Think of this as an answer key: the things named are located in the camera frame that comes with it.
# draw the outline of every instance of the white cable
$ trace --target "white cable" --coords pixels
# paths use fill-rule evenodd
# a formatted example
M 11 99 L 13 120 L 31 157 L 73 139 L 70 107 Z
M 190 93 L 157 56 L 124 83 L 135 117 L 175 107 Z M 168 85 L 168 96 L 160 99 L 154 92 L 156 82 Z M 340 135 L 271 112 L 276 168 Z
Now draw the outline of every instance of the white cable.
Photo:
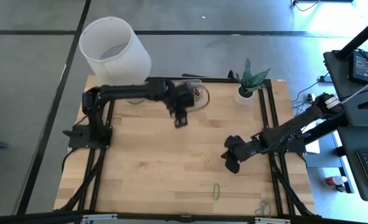
M 356 96 L 358 93 L 362 92 L 363 90 L 365 90 L 366 88 L 368 88 L 368 85 L 364 86 L 363 88 L 361 88 L 360 90 L 356 91 L 353 95 L 351 95 L 349 98 L 345 99 L 343 102 L 341 102 L 341 104 L 346 103 L 347 101 L 351 100 L 351 98 L 353 98 L 354 96 Z

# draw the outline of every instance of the plant leaf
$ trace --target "plant leaf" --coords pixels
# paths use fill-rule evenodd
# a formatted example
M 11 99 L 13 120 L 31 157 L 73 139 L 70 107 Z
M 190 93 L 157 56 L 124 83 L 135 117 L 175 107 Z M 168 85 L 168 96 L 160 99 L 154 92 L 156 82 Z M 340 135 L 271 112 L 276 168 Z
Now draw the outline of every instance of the plant leaf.
M 267 77 L 267 75 L 268 75 L 268 72 L 270 72 L 270 68 L 269 69 L 267 69 L 267 70 L 265 70 L 264 72 L 260 72 L 260 73 L 258 73 L 258 74 L 256 74 L 256 75 L 254 75 L 254 81 L 253 81 L 253 85 L 252 86 L 258 86 L 258 85 L 260 85 L 262 82 L 263 82 L 263 80 L 265 79 L 265 77 Z
M 235 74 L 235 77 L 234 77 L 234 79 L 236 80 L 236 81 L 238 81 L 239 83 L 242 81 L 240 78 L 239 78 L 239 74 Z
M 253 83 L 252 72 L 250 71 L 250 61 L 246 59 L 245 71 L 243 72 L 243 85 L 245 87 L 250 87 Z
M 252 74 L 251 71 L 250 71 L 250 60 L 249 59 L 246 59 L 245 71 L 243 72 L 243 74 L 244 73 L 246 73 L 246 74 Z
M 258 90 L 258 89 L 261 89 L 261 88 L 262 88 L 261 85 L 248 87 L 248 88 L 245 89 L 245 93 L 248 93 L 250 91 L 255 91 L 255 90 Z

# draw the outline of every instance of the green rubber band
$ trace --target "green rubber band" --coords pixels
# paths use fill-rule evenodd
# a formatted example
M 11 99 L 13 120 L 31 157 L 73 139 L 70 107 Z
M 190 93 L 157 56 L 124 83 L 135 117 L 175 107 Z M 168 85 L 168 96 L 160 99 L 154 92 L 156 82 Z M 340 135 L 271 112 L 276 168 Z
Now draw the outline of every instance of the green rubber band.
M 213 189 L 213 199 L 215 201 L 217 201 L 217 200 L 219 200 L 219 198 L 220 198 L 220 185 L 215 183 L 214 184 L 214 189 Z

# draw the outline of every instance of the potted plant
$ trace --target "potted plant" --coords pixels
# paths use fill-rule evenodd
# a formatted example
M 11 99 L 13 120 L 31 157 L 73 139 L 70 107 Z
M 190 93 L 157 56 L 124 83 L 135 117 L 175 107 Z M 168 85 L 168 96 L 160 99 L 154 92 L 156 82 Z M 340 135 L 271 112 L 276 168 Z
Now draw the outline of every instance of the potted plant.
M 255 90 L 263 88 L 263 80 L 267 77 L 270 68 L 264 72 L 260 72 L 256 75 L 252 75 L 250 71 L 250 61 L 246 60 L 245 71 L 243 72 L 242 78 L 239 78 L 239 74 L 236 73 L 236 81 L 240 83 L 237 92 L 235 93 L 235 101 L 240 105 L 246 105 L 251 102 L 253 98 L 253 92 Z

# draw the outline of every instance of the power adapter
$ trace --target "power adapter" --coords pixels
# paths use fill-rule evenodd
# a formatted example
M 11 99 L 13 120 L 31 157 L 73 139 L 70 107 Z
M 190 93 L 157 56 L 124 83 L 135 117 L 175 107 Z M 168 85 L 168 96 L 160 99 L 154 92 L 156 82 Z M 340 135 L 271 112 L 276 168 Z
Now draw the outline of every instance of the power adapter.
M 368 59 L 360 52 L 353 52 L 349 59 L 349 76 L 352 82 L 368 84 Z

